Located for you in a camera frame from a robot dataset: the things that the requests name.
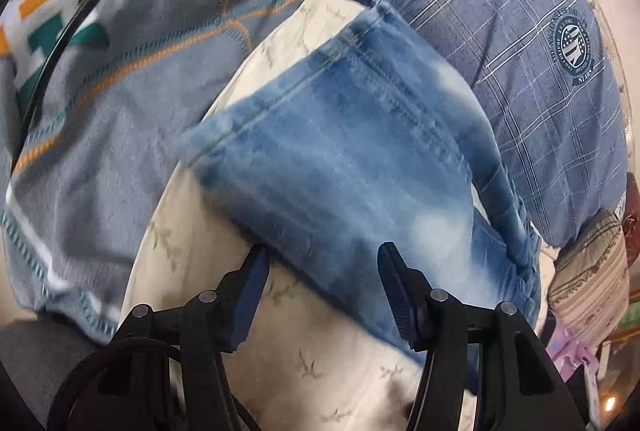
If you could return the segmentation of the purple patterned cloth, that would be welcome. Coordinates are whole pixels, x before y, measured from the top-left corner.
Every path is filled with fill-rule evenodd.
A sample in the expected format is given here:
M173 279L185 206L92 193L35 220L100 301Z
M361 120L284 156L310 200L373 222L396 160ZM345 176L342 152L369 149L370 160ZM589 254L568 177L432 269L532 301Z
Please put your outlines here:
M540 340L570 391L586 429L599 430L598 360L551 311L542 327Z

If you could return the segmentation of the blue denim pants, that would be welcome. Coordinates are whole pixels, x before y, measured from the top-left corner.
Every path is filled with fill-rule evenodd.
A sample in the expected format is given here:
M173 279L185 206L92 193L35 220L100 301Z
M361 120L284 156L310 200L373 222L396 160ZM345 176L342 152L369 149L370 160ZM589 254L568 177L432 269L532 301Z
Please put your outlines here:
M378 276L390 241L461 302L540 309L539 239L469 84L387 4L183 134L235 224L405 349Z

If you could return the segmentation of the beige striped cushion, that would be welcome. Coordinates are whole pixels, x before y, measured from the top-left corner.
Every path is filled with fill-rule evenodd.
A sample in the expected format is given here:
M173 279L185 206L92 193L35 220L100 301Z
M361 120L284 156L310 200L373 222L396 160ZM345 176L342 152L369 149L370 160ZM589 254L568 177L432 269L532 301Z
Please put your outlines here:
M555 261L549 309L577 341L596 351L628 309L629 272L620 220L602 209Z

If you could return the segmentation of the grey blanket orange teal stitching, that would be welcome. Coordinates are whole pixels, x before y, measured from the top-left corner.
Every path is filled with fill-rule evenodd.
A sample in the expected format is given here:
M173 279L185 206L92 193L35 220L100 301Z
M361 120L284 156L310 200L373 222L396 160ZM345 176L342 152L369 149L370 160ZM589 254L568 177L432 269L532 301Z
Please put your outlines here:
M21 307L111 340L175 142L303 1L8 1L1 231Z

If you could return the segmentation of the brown red cushion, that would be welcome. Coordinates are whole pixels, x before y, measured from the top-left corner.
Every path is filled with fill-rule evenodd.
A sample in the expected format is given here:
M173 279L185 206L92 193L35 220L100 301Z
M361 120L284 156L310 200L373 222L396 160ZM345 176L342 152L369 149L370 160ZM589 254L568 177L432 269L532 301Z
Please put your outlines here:
M640 253L640 193L636 178L627 173L626 204L622 221L627 264L631 267Z

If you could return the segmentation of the cream leaf-print bedsheet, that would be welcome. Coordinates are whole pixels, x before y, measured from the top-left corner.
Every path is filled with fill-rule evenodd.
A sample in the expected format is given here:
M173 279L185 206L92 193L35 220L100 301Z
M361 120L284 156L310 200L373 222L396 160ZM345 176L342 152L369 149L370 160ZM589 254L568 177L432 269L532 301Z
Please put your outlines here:
M352 0L304 0L243 62L202 121L255 93L367 9ZM142 239L126 307L183 303L239 266L254 241L264 243L221 211L179 157ZM400 429L420 356L372 336L270 249L250 334L226 359L233 393L266 430Z

